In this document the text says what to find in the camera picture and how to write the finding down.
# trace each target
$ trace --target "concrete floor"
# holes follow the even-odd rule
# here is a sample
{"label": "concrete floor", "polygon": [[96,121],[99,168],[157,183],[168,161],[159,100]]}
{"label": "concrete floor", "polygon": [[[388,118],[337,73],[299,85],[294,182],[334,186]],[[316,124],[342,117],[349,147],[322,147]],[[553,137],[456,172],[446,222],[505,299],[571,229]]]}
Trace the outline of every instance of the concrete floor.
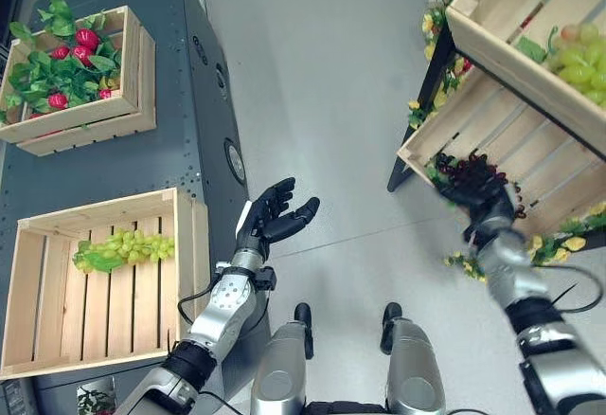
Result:
{"label": "concrete floor", "polygon": [[[448,408],[531,414],[503,314],[484,284],[441,263],[463,248],[455,212],[418,178],[394,194],[385,189],[406,102],[426,68],[426,0],[206,1],[229,64],[251,196],[292,175],[294,204],[322,200],[314,222],[275,245],[269,262],[278,276],[272,328],[297,302],[312,306],[309,400],[384,399],[380,320],[396,300],[434,343]],[[575,262],[606,280],[605,252]],[[567,281],[548,277],[554,294]],[[582,282],[566,305],[591,290]],[[602,362],[604,306],[569,318]],[[247,394],[234,398],[244,413]]]}

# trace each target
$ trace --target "wooden crate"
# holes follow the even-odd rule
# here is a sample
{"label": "wooden crate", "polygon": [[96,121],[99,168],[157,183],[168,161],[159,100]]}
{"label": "wooden crate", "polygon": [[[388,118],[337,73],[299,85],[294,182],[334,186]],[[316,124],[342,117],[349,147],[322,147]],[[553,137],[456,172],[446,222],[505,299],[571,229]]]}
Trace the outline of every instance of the wooden crate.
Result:
{"label": "wooden crate", "polygon": [[[120,89],[114,91],[111,98],[34,119],[28,119],[31,110],[24,104],[19,110],[21,121],[0,124],[0,139],[42,156],[156,127],[155,42],[128,7],[103,13],[106,24],[102,33],[122,48]],[[62,44],[45,32],[34,36],[39,50],[50,51]],[[6,108],[6,95],[13,91],[8,80],[10,70],[16,63],[26,61],[29,52],[29,47],[20,40],[12,42],[0,87],[0,108]]]}
{"label": "wooden crate", "polygon": [[[593,21],[606,33],[605,0],[453,0],[456,47],[606,154],[606,110],[509,44],[525,35],[546,47],[553,26]],[[526,18],[534,14],[524,28]]]}
{"label": "wooden crate", "polygon": [[606,199],[606,164],[477,68],[398,155],[431,183],[424,166],[435,154],[462,158],[473,150],[520,184],[527,217],[515,225],[525,233],[556,231]]}
{"label": "wooden crate", "polygon": [[[83,274],[78,241],[103,242],[113,227],[174,236],[175,256]],[[177,300],[209,272],[206,207],[175,188],[20,220],[0,380],[166,355],[186,332]],[[205,307],[193,304],[194,315]]]}

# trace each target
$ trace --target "black cable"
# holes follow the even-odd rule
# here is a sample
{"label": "black cable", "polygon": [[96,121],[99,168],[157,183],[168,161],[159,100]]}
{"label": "black cable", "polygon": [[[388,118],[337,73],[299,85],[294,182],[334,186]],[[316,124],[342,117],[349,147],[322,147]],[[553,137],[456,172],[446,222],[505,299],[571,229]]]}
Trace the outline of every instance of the black cable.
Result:
{"label": "black cable", "polygon": [[255,325],[253,325],[252,327],[250,327],[246,333],[241,334],[241,336],[238,338],[239,341],[242,341],[243,339],[246,339],[259,325],[259,323],[261,323],[261,321],[265,318],[265,316],[267,315],[267,308],[269,307],[269,297],[271,295],[271,292],[268,294],[267,296],[267,300],[265,301],[265,307],[263,308],[263,314],[261,314],[261,317],[258,318],[257,322],[255,322]]}
{"label": "black cable", "polygon": [[455,415],[456,413],[462,413],[462,412],[471,412],[471,413],[479,413],[480,415],[489,415],[486,412],[483,412],[482,410],[478,410],[477,408],[458,408],[456,410],[451,410],[450,412],[447,412],[446,415]]}
{"label": "black cable", "polygon": [[[584,268],[580,268],[578,266],[575,265],[563,265],[563,266],[541,266],[541,265],[533,265],[535,268],[541,268],[541,269],[548,269],[548,270],[568,270],[568,271],[575,271],[577,273],[581,273],[582,275],[586,276],[587,278],[589,278],[597,287],[597,296],[596,298],[594,298],[594,300],[589,303],[586,304],[585,306],[581,306],[579,308],[568,308],[568,309],[559,309],[558,311],[561,314],[578,314],[578,313],[584,313],[587,311],[590,311],[592,309],[594,309],[596,306],[599,305],[599,303],[602,301],[602,299],[604,298],[604,286],[602,285],[601,281],[589,270],[586,270]],[[568,292],[570,292],[574,287],[576,286],[576,284],[574,284],[571,287],[568,287],[566,290],[564,290],[561,294],[559,294],[556,299],[554,301],[552,301],[552,305],[556,303],[556,301],[559,301],[564,295],[566,295]]]}
{"label": "black cable", "polygon": [[181,317],[183,318],[183,320],[185,322],[187,322],[189,325],[193,325],[193,322],[191,321],[191,319],[189,318],[189,316],[184,311],[184,309],[183,309],[183,303],[187,303],[188,301],[193,301],[194,299],[199,298],[199,297],[203,297],[207,293],[211,292],[212,289],[215,287],[215,285],[217,285],[217,282],[219,282],[220,278],[221,278],[221,275],[219,275],[217,273],[213,274],[212,275],[212,279],[210,280],[210,282],[208,283],[207,287],[202,292],[198,292],[197,294],[193,294],[193,295],[190,295],[188,297],[181,298],[179,300],[179,302],[177,303],[177,309],[179,310],[179,314],[181,315]]}
{"label": "black cable", "polygon": [[221,397],[217,396],[215,393],[211,393],[210,391],[200,391],[198,394],[200,394],[200,395],[207,394],[208,396],[211,396],[211,397],[215,398],[221,404],[223,404],[224,406],[226,406],[227,408],[229,408],[232,412],[234,412],[234,413],[236,413],[238,415],[244,415],[242,412],[240,412],[239,410],[237,410],[235,407],[233,407],[229,403],[227,403],[227,401],[225,401],[224,398],[221,398]]}

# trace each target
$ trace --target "grape bunch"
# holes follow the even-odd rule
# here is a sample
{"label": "grape bunch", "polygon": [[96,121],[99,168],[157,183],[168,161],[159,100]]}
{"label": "grape bunch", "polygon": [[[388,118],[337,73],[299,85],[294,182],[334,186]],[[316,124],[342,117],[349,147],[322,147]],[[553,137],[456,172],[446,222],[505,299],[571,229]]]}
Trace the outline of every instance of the grape bunch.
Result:
{"label": "grape bunch", "polygon": [[110,273],[124,264],[157,262],[174,256],[174,238],[162,235],[145,236],[143,231],[125,231],[119,228],[105,243],[90,241],[78,243],[73,262],[84,273],[93,270]]}
{"label": "grape bunch", "polygon": [[551,46],[556,51],[547,58],[549,68],[606,109],[606,35],[594,24],[567,25]]}
{"label": "grape bunch", "polygon": [[[438,153],[435,164],[436,169],[442,176],[448,178],[449,185],[454,188],[464,185],[466,190],[474,191],[477,189],[480,191],[484,185],[495,179],[503,185],[509,183],[507,174],[498,171],[494,164],[489,164],[486,154],[477,155],[475,152],[471,152],[467,159],[456,159],[454,156]],[[517,194],[518,202],[521,202],[520,187],[517,183],[513,183],[513,188]],[[524,205],[518,205],[515,210],[515,217],[520,219],[526,217]]]}

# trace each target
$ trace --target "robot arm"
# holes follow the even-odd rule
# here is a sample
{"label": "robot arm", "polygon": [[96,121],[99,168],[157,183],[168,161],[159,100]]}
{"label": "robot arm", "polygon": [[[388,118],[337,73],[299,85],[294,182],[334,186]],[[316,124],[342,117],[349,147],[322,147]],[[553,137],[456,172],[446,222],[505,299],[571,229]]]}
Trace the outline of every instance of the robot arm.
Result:
{"label": "robot arm", "polygon": [[288,178],[267,189],[255,202],[246,203],[236,251],[219,275],[207,306],[194,320],[190,333],[159,368],[148,373],[116,415],[188,414],[193,409],[199,391],[255,312],[256,280],[269,256],[269,244],[304,228],[319,208],[320,201],[313,197],[303,207],[280,216],[288,209],[293,189],[294,178]]}
{"label": "robot arm", "polygon": [[524,236],[512,228],[513,205],[503,182],[478,169],[480,186],[438,186],[469,209],[467,241],[478,248],[490,294],[508,316],[525,361],[520,365],[528,396],[540,415],[606,413],[606,371],[583,346],[575,329],[553,306],[547,286],[531,266]]}

